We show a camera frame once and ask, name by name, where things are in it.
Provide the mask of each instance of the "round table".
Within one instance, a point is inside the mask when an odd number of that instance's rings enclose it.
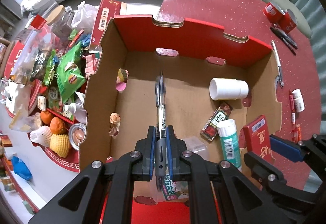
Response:
[[[276,133],[283,139],[291,140],[291,110],[289,89],[300,89],[305,110],[297,114],[297,124],[301,124],[303,140],[319,134],[321,122],[321,102],[319,78],[316,62],[309,39],[295,28],[291,37],[298,44],[297,55],[271,31],[271,23],[262,10],[266,6],[262,0],[164,0],[157,17],[165,22],[182,22],[184,17],[203,20],[225,28],[225,33],[238,37],[253,36],[267,44],[275,40],[283,70],[284,87],[277,87],[277,99],[282,102],[282,129]],[[303,189],[310,173],[304,163],[293,163],[273,152],[275,167],[281,170],[289,186]]]

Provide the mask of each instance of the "white cylindrical container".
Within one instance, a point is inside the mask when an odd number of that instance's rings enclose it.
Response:
[[[213,78],[209,84],[209,95],[213,100],[246,98],[249,92],[245,81]]]
[[[87,122],[87,112],[86,112],[85,109],[83,109],[83,107],[81,107],[80,104],[75,104],[75,103],[71,103],[69,105],[66,104],[64,106],[64,110],[73,113],[74,117],[80,123],[86,124],[86,122]]]
[[[234,119],[220,121],[216,126],[220,136],[224,160],[229,161],[241,171],[241,155]]]
[[[296,89],[292,92],[293,100],[294,100],[294,106],[296,112],[302,112],[304,111],[304,99],[302,98],[300,89]]]

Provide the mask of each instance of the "black marker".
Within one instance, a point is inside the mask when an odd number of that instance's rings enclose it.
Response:
[[[276,24],[272,24],[272,27],[275,29],[275,34],[277,34],[277,36],[284,38],[292,47],[298,49],[298,45],[292,38],[290,38],[288,34],[286,34],[282,29],[278,28]]]
[[[297,55],[294,51],[294,49],[291,47],[291,45],[280,35],[278,34],[278,31],[273,28],[273,27],[270,27],[270,30],[280,39],[283,41],[283,43],[289,48],[289,50],[293,53],[293,55]]]

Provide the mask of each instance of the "orange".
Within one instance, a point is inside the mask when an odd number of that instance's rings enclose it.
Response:
[[[51,123],[51,120],[54,118],[54,115],[47,110],[42,111],[40,116],[41,116],[43,123],[46,125],[49,125]]]
[[[64,134],[66,132],[65,123],[58,117],[54,117],[50,123],[52,134]]]

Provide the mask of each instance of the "blue plastic bag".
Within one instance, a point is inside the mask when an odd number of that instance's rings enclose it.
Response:
[[[19,175],[21,178],[25,179],[26,181],[32,179],[33,176],[30,170],[27,168],[26,164],[21,159],[14,156],[12,157],[11,162],[14,167],[15,174]]]

